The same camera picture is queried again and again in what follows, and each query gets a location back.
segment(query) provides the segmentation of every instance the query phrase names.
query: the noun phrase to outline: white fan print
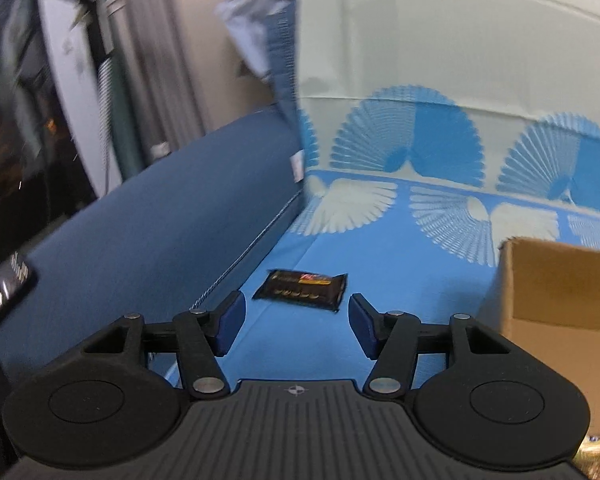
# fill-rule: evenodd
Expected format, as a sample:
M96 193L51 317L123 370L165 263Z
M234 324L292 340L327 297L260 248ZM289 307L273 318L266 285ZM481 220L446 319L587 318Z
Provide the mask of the white fan print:
M600 249L600 221L576 215L569 215L568 220L571 232L580 237L581 244Z
M378 220L395 202L393 182L337 178L330 186L315 175L304 184L308 204L291 225L292 232L310 236L341 233Z
M491 213L475 196L411 187L413 217L424 234L445 251L471 263L493 267L508 238L556 240L555 211L502 202Z

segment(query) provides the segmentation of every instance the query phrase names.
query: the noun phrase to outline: blue upholstery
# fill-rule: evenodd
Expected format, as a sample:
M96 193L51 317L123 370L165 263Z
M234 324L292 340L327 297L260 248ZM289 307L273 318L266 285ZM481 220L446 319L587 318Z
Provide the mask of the blue upholstery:
M298 127L296 105L296 1L267 16L267 50L270 81L276 103L289 125Z
M277 108L264 108L154 164L44 240L29 258L38 284L0 324L10 380L127 312L162 322L189 308L298 193L289 163L298 149ZM262 238L268 247L245 258L251 268L238 278L292 219ZM242 284L227 280L225 293Z

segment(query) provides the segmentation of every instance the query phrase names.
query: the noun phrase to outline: black snack package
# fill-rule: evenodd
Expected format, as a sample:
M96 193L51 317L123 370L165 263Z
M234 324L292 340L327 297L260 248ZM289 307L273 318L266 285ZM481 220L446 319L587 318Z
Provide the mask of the black snack package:
M254 300L289 301L338 311L347 288L347 275L324 276L298 270L270 270L267 279L253 295Z

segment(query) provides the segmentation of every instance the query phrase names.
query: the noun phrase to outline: blue bedsheet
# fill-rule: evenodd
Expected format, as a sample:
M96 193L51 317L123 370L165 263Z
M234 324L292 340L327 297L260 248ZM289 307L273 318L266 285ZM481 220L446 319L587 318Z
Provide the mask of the blue bedsheet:
M331 171L312 171L309 178L317 177L333 189L333 181L343 176L395 186L393 203L380 218L359 228L306 235L310 217L320 214L310 202L304 218L283 235L242 287L248 298L246 321L232 350L220 360L232 387L240 379L353 378L362 385L374 363L349 327L347 301L354 292L380 312L398 309L423 322L446 323L456 312L477 313L496 269L500 238L536 234L600 248L600 217L568 208ZM344 208L350 218L355 216L350 203ZM330 229L337 222L329 224L323 216L315 225ZM250 300L267 271L276 268L347 273L349 285L340 311ZM443 363L443 356L421 357L414 385L442 369Z

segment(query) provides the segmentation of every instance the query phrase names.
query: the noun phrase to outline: cream fabric backrest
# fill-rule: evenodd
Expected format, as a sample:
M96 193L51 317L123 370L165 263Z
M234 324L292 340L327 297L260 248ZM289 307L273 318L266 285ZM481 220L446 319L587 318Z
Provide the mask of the cream fabric backrest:
M600 0L298 0L308 169L600 213Z

